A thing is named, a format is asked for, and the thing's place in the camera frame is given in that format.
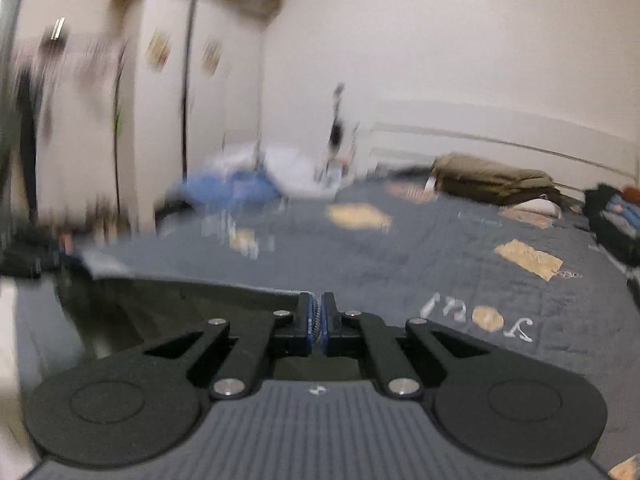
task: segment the white wardrobe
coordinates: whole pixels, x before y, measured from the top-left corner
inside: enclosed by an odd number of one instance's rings
[[[225,143],[257,139],[263,27],[225,0],[127,7],[118,187],[140,230],[153,227],[154,207],[185,163],[193,174]]]

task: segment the circular cover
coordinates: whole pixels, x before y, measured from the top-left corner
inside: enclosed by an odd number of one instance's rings
[[[27,428],[47,454],[94,467],[138,463],[171,449],[199,414],[184,374],[153,358],[117,367],[98,361],[53,376],[25,406]]]
[[[477,356],[460,360],[438,389],[444,429],[477,455],[542,466],[587,453],[607,421],[600,393],[585,379],[542,363]]]

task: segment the bed headboard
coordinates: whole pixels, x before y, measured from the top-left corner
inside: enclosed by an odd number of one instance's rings
[[[356,174],[379,164],[431,164],[469,153],[546,171],[565,194],[606,182],[637,185],[638,152],[628,140],[580,124],[482,105],[385,100],[357,132]]]

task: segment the metal screw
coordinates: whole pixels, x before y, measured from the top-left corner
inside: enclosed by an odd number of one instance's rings
[[[391,392],[400,396],[414,394],[420,389],[420,384],[413,379],[407,379],[406,377],[400,377],[393,381],[389,381],[387,386]]]
[[[213,391],[224,396],[241,394],[244,383],[240,379],[220,379],[213,385]]]

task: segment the gray quilt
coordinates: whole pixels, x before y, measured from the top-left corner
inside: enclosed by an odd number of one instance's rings
[[[369,210],[328,218],[328,206],[353,203]],[[583,374],[609,407],[594,458],[616,465],[640,452],[640,316],[625,277],[575,228],[579,218],[541,229],[499,212],[443,195],[414,202],[369,182],[343,190],[335,204],[194,219],[87,259],[103,274],[330,290],[339,310],[398,326],[422,314]],[[561,259],[559,272],[547,282],[494,252],[514,239]]]

